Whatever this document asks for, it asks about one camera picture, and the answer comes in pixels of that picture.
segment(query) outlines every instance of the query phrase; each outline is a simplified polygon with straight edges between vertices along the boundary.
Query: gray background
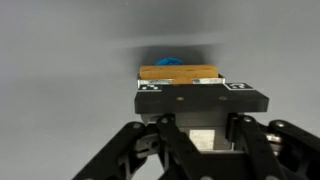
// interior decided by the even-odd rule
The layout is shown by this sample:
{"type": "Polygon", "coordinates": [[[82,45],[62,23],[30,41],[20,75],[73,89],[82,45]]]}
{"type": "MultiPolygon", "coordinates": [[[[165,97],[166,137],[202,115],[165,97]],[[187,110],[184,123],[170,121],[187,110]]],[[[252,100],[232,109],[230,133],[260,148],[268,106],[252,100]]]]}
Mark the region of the gray background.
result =
{"type": "Polygon", "coordinates": [[[269,96],[261,122],[320,136],[319,32],[319,0],[1,0],[1,179],[71,179],[140,121],[141,63],[172,53],[269,96]]]}

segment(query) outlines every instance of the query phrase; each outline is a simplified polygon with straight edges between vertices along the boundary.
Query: white label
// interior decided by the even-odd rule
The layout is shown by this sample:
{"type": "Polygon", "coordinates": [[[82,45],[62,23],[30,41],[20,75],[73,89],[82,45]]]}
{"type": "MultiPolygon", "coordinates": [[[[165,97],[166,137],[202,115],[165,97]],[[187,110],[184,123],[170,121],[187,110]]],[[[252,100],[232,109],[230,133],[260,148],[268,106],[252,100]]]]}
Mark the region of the white label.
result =
{"type": "Polygon", "coordinates": [[[224,84],[229,90],[254,90],[251,86],[246,83],[225,83],[224,84]]]}
{"type": "Polygon", "coordinates": [[[190,130],[189,136],[199,151],[213,151],[214,130],[190,130]]]}
{"type": "Polygon", "coordinates": [[[162,86],[155,84],[140,85],[138,88],[139,92],[161,92],[161,90],[162,86]]]}
{"type": "Polygon", "coordinates": [[[223,84],[225,81],[224,78],[201,78],[201,79],[192,79],[193,84],[223,84]]]}

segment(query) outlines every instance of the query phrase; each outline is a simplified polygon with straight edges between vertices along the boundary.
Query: blue fabric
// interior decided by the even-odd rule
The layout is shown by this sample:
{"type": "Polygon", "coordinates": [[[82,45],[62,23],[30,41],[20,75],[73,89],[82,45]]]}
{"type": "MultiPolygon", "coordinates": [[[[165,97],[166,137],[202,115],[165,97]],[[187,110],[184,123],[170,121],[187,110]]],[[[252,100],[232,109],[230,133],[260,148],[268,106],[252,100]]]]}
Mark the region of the blue fabric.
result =
{"type": "Polygon", "coordinates": [[[158,61],[156,66],[177,66],[177,65],[183,65],[183,62],[180,59],[177,58],[164,58],[158,61]]]}

